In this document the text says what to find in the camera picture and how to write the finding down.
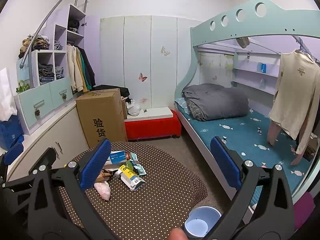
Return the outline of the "person's right hand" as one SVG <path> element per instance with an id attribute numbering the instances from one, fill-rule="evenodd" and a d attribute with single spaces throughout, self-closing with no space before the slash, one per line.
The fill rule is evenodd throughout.
<path id="1" fill-rule="evenodd" d="M 181 228 L 174 228 L 170 232 L 168 240 L 188 240 L 188 237 Z"/>

